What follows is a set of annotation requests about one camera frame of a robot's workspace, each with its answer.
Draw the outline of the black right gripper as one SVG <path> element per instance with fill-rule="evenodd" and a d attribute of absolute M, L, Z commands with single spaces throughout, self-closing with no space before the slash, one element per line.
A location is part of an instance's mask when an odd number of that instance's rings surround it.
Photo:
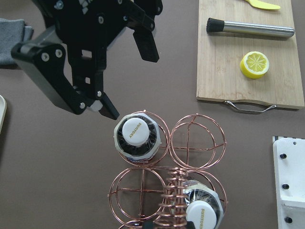
<path fill-rule="evenodd" d="M 11 50 L 16 64 L 57 107 L 76 115 L 86 109 L 116 120 L 119 113 L 103 94 L 106 50 L 124 28 L 134 30 L 140 56 L 158 62 L 152 31 L 163 10 L 160 0 L 35 0 L 46 30 Z M 66 51 L 73 84 L 64 75 Z M 84 95 L 96 95 L 91 99 Z"/>

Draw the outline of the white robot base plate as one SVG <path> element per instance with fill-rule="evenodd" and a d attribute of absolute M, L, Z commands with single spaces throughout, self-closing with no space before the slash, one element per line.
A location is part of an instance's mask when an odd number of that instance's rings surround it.
<path fill-rule="evenodd" d="M 278 227 L 305 227 L 305 140 L 273 136 Z"/>

